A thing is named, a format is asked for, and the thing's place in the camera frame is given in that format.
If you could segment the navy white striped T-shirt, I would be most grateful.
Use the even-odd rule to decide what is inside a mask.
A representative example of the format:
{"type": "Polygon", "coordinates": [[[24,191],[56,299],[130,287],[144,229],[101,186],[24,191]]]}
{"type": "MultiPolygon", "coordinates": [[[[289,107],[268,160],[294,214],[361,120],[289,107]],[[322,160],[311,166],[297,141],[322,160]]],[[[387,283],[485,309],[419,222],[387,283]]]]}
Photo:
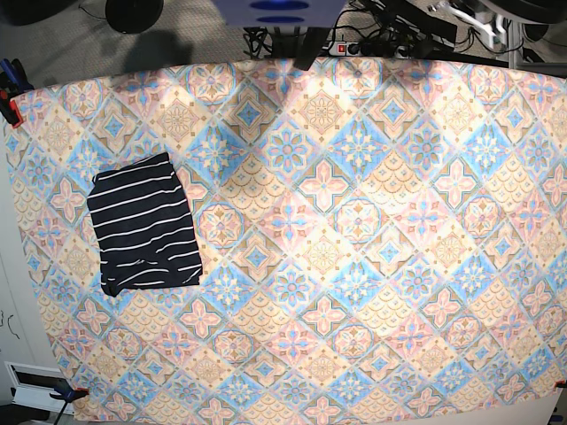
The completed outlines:
{"type": "Polygon", "coordinates": [[[192,214],[166,152],[97,174],[93,184],[87,205],[106,295],[199,284],[192,214]]]}

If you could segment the white power strip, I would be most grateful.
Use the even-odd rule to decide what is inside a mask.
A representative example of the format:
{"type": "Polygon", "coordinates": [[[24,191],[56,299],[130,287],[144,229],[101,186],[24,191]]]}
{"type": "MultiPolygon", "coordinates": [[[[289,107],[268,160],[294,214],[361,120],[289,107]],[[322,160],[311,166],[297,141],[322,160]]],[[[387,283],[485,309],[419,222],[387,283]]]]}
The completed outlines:
{"type": "Polygon", "coordinates": [[[331,57],[410,58],[410,48],[394,41],[372,39],[359,42],[334,42],[327,51],[331,57]]]}

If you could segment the patterned floral tablecloth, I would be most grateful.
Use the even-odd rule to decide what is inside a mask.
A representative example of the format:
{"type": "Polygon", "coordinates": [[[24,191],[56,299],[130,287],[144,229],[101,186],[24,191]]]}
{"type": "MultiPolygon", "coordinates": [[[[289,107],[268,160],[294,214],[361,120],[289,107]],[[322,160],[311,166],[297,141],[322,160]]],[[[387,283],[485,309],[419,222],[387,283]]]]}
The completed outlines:
{"type": "Polygon", "coordinates": [[[491,66],[178,66],[38,89],[1,126],[80,421],[362,424],[566,377],[566,83],[491,66]],[[166,153],[191,288],[101,288],[95,176],[166,153]]]}

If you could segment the black round stool base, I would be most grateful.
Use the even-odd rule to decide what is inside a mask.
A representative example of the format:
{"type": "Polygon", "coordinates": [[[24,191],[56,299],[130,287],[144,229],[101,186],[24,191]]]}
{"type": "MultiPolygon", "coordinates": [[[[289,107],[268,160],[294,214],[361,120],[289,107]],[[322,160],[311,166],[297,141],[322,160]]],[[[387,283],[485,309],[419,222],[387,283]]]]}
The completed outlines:
{"type": "Polygon", "coordinates": [[[119,33],[141,34],[158,21],[163,6],[163,0],[107,0],[105,18],[119,33]]]}

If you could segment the blue orange clamp upper left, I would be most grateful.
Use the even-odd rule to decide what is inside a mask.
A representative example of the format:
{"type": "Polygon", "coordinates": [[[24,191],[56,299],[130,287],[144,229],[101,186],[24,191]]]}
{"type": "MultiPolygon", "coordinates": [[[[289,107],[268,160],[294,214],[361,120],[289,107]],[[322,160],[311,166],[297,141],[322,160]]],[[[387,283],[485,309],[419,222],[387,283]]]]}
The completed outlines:
{"type": "Polygon", "coordinates": [[[1,114],[13,128],[23,123],[14,98],[34,89],[18,59],[9,61],[3,58],[1,60],[1,114]]]}

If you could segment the blue orange clamp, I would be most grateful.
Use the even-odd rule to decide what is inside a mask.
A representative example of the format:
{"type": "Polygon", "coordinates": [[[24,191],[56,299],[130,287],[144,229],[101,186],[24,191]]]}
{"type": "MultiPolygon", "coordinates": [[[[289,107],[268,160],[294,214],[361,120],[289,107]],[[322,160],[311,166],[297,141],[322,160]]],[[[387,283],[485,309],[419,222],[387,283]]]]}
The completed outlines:
{"type": "Polygon", "coordinates": [[[9,61],[3,58],[1,60],[1,114],[13,128],[23,123],[14,98],[34,89],[18,59],[9,61]]]}
{"type": "Polygon", "coordinates": [[[67,386],[59,385],[54,388],[54,393],[50,394],[50,398],[64,402],[64,405],[60,411],[61,413],[63,413],[69,404],[81,398],[85,398],[88,395],[89,395],[88,389],[83,389],[83,388],[73,389],[68,385],[67,386]]]}

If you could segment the blue orange clamp lower left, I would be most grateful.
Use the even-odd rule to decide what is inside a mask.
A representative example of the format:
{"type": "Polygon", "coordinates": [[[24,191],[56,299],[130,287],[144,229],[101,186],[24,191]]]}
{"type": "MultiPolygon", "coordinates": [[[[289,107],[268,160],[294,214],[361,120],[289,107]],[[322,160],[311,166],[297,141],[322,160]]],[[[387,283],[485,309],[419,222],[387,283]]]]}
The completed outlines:
{"type": "Polygon", "coordinates": [[[59,385],[54,388],[54,393],[50,394],[50,398],[64,402],[64,405],[60,411],[61,413],[63,413],[69,404],[81,398],[85,398],[88,395],[89,395],[88,389],[83,389],[83,388],[73,389],[68,385],[67,386],[59,385]]]}

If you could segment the black mounting post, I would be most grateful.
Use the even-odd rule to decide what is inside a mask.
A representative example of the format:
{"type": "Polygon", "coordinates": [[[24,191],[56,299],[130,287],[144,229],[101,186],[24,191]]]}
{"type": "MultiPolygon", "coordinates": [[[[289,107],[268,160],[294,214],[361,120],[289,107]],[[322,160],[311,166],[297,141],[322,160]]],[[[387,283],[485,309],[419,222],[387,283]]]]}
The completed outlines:
{"type": "Polygon", "coordinates": [[[293,66],[301,71],[308,71],[319,56],[329,32],[329,27],[309,27],[294,59],[293,66]]]}

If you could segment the white wall vent box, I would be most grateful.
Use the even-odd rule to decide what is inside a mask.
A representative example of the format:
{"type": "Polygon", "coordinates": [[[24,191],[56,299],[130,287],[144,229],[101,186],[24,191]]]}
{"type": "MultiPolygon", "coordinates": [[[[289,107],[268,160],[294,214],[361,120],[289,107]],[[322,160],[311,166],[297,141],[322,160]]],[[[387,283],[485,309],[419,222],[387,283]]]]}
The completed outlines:
{"type": "Polygon", "coordinates": [[[61,410],[64,402],[50,396],[55,393],[54,387],[58,381],[66,379],[57,368],[31,366],[10,361],[4,362],[4,368],[15,389],[12,401],[15,405],[53,413],[61,410]]]}

